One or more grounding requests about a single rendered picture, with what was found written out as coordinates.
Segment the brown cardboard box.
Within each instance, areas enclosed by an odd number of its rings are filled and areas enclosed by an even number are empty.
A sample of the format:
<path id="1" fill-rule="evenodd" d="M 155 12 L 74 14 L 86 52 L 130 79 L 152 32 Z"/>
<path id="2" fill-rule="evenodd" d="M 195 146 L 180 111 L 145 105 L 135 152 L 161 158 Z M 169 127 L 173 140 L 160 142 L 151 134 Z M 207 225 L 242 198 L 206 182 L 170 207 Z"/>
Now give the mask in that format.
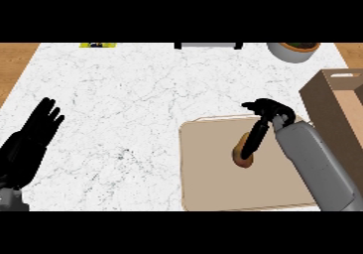
<path id="1" fill-rule="evenodd" d="M 322 69 L 299 93 L 316 131 L 363 197 L 363 68 Z"/>

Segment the brown pear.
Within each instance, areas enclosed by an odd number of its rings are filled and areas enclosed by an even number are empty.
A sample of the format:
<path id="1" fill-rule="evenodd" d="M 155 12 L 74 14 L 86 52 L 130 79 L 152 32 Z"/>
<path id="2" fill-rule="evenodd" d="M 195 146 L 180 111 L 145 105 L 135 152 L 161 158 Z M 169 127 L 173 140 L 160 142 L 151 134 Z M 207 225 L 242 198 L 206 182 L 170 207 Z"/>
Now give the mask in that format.
<path id="1" fill-rule="evenodd" d="M 235 146 L 234 152 L 232 152 L 232 157 L 234 157 L 234 162 L 241 168 L 248 168 L 253 163 L 254 163 L 254 156 L 250 156 L 247 159 L 242 158 L 242 151 L 244 147 L 247 144 L 247 140 L 250 137 L 250 133 L 245 133 L 241 141 L 238 142 L 238 145 Z"/>

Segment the grey appliance with black legs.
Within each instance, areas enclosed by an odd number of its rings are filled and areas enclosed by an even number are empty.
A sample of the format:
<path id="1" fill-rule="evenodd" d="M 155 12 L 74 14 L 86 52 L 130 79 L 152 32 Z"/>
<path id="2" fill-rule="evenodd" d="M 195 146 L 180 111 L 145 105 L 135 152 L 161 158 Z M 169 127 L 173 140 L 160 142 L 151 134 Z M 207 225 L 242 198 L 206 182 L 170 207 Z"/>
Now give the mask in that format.
<path id="1" fill-rule="evenodd" d="M 245 43 L 175 43 L 175 49 L 182 50 L 186 47 L 194 48 L 232 48 L 241 50 Z"/>

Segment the yellow flat packet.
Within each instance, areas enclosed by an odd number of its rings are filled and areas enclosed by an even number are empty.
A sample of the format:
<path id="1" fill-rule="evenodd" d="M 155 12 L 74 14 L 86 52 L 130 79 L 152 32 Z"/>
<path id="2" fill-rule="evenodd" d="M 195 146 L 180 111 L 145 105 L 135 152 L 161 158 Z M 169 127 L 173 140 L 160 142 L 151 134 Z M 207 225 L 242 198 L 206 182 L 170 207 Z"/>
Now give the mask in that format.
<path id="1" fill-rule="evenodd" d="M 80 43 L 80 48 L 115 48 L 117 43 Z"/>

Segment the beige tray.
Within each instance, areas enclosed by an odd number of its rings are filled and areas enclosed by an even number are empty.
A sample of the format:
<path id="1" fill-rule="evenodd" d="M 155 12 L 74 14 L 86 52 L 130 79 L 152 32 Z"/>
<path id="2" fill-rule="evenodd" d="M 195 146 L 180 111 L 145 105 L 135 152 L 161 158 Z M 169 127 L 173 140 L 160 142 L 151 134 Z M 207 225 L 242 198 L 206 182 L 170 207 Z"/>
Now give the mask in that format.
<path id="1" fill-rule="evenodd" d="M 260 117 L 201 118 L 182 124 L 182 203 L 189 211 L 256 210 L 315 206 L 316 202 L 290 159 L 268 132 L 248 168 L 232 152 Z"/>

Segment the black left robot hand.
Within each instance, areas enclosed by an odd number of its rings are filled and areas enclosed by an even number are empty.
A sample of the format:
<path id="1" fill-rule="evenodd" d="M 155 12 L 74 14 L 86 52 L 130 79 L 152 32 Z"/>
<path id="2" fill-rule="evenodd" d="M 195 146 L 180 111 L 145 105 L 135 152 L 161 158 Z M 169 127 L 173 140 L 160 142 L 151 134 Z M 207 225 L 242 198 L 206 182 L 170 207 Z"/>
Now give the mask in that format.
<path id="1" fill-rule="evenodd" d="M 46 97 L 0 148 L 0 189 L 20 190 L 31 183 L 64 120 L 56 100 Z"/>

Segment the grey pot with plant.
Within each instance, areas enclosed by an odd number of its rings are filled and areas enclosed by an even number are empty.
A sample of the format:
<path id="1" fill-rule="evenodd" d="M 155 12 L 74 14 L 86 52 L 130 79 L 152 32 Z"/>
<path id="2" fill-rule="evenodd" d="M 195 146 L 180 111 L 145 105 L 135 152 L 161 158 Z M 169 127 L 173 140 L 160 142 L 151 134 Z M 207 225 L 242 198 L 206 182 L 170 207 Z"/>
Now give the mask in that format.
<path id="1" fill-rule="evenodd" d="M 300 64 L 315 54 L 321 43 L 268 43 L 272 54 L 287 63 Z"/>

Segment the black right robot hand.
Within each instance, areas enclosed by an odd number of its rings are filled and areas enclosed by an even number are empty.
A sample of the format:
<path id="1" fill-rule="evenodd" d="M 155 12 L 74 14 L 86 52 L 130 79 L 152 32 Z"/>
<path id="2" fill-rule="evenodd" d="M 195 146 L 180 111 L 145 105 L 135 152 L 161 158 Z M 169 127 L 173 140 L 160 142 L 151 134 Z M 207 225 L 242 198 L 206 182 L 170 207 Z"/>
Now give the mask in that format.
<path id="1" fill-rule="evenodd" d="M 254 102 L 245 102 L 242 106 L 253 110 L 254 113 L 262 117 L 253 127 L 242 151 L 242 158 L 247 159 L 260 147 L 265 136 L 270 129 L 269 123 L 279 116 L 281 126 L 287 127 L 294 123 L 296 114 L 287 105 L 268 98 L 260 98 Z"/>

